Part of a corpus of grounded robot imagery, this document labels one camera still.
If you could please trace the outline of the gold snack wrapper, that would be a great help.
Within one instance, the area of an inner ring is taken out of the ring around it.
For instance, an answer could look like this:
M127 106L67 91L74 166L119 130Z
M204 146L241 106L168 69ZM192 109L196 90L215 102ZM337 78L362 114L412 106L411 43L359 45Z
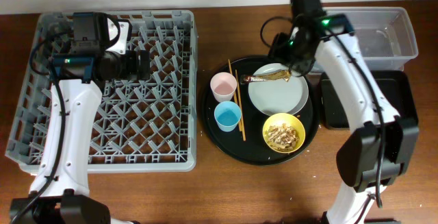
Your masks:
M240 77L240 83L249 84L253 82L269 82L269 81L276 81L279 79L288 82L291 77L292 74L288 70L280 70L280 71L275 71L272 73L265 73L260 75L242 75Z

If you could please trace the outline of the yellow bowl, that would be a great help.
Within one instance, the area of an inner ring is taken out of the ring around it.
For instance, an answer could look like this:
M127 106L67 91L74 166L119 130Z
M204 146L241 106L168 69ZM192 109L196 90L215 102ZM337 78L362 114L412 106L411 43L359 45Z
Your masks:
M262 135L271 150L277 153L293 153L304 145L306 131L296 116L278 113L265 121Z

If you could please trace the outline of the brown food scraps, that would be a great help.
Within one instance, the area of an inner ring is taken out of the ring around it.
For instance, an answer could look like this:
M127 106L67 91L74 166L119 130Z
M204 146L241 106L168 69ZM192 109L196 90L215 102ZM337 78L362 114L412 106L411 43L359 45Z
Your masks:
M298 132L287 124L272 125L266 133L268 145L277 151L291 151L299 142Z

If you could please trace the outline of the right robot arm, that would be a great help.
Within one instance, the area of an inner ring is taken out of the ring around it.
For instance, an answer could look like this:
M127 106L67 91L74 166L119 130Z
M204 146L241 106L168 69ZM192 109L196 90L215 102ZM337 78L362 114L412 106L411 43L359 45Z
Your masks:
M409 167L419 135L417 121L402 118L363 60L345 14L329 15L320 0L290 0L292 28L277 35L269 56L297 76L319 64L342 104L350 137L336 163L342 184L321 223L364 223L372 204Z

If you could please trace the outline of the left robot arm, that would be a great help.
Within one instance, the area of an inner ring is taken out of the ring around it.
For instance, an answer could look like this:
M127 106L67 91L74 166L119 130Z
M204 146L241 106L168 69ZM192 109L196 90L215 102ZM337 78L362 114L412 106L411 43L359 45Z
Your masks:
M149 53L130 51L132 25L102 12L76 12L70 51L47 64L51 115L37 176L26 198L13 199L12 223L117 223L91 199L88 156L95 115L106 82L147 80Z

